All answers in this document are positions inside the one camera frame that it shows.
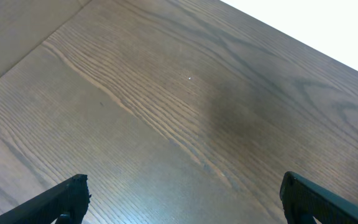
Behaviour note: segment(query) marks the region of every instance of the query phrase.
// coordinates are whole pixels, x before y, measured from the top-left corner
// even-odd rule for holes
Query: wood grain
[[[89,0],[0,0],[0,77]]]
[[[90,223],[270,223],[44,46],[0,79],[0,213],[87,173]]]

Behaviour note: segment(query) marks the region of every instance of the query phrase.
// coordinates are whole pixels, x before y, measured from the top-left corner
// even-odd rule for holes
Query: white background
[[[358,0],[222,0],[358,71]]]

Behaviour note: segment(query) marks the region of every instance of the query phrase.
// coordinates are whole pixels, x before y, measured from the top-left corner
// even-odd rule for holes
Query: wooden table
[[[358,203],[358,72],[215,0],[92,0],[0,78],[0,214],[76,173],[90,223],[285,223]]]

